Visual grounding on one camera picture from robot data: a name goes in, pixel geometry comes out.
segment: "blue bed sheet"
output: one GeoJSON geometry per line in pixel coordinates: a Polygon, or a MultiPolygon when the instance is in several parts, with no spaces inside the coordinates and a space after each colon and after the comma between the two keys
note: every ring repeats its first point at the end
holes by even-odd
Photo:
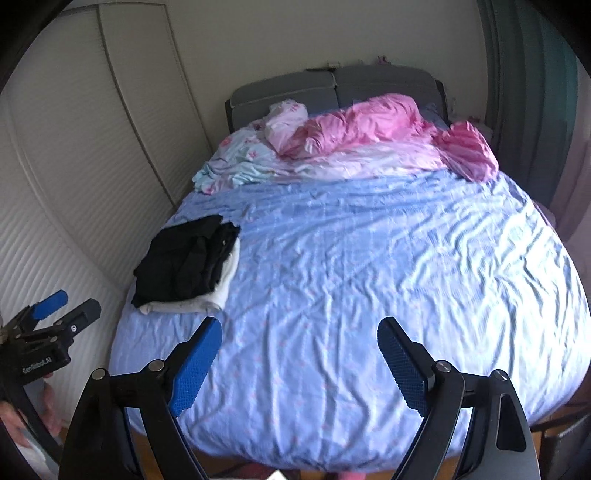
{"type": "MultiPolygon", "coordinates": [[[[179,418],[189,443],[282,468],[380,471],[420,424],[376,343],[385,316],[458,369],[509,372],[530,421],[566,402],[591,357],[566,249],[500,174],[248,185],[190,194],[169,225],[221,213],[242,227],[219,355],[179,418]]],[[[203,314],[143,315],[129,299],[112,374],[165,358],[203,314]]],[[[469,412],[450,447],[458,455],[469,412]]],[[[142,429],[137,411],[131,423],[142,429]]]]}

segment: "blue clamp handle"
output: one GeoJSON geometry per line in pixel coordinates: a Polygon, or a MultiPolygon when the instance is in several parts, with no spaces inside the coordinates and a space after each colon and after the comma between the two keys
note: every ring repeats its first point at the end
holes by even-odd
{"type": "Polygon", "coordinates": [[[55,292],[53,295],[47,297],[45,300],[40,301],[33,305],[33,312],[31,317],[33,320],[40,321],[43,320],[52,313],[57,312],[60,308],[68,303],[68,294],[63,291],[59,290],[55,292]]]}
{"type": "Polygon", "coordinates": [[[431,366],[435,363],[420,343],[411,341],[394,317],[378,326],[378,346],[409,408],[425,417],[428,392],[435,385],[431,366]]]}
{"type": "Polygon", "coordinates": [[[177,345],[179,353],[184,350],[183,347],[191,350],[173,380],[172,396],[168,406],[174,417],[178,417],[195,402],[221,345],[222,325],[213,317],[207,317],[189,341],[177,345]]]}

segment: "person's hand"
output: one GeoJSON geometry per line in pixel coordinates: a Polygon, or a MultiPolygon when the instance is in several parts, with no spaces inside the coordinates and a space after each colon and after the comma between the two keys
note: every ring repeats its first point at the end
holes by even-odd
{"type": "MultiPolygon", "coordinates": [[[[57,416],[55,410],[55,397],[56,394],[53,391],[51,385],[45,383],[43,390],[43,404],[45,406],[45,412],[43,415],[40,415],[40,418],[47,427],[49,433],[51,433],[51,435],[54,437],[57,436],[61,430],[61,420],[57,416]]],[[[8,434],[16,444],[23,447],[31,446],[27,438],[22,433],[26,427],[10,403],[0,402],[0,419],[2,419],[8,434]]]]}

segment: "stack of clothes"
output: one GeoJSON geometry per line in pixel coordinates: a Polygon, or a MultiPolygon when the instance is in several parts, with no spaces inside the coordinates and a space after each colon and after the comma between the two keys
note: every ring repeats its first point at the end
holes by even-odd
{"type": "Polygon", "coordinates": [[[240,256],[240,227],[221,215],[165,228],[134,270],[142,313],[223,310],[240,256]]]}

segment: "gray headboard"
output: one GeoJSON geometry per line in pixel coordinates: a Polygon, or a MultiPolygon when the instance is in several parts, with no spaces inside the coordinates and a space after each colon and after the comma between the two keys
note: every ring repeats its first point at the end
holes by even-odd
{"type": "Polygon", "coordinates": [[[362,65],[306,70],[242,86],[226,102],[228,128],[233,132],[262,118],[269,106],[282,100],[294,99],[317,115],[384,93],[408,95],[419,107],[435,103],[439,115],[449,123],[443,84],[431,74],[396,65],[362,65]]]}

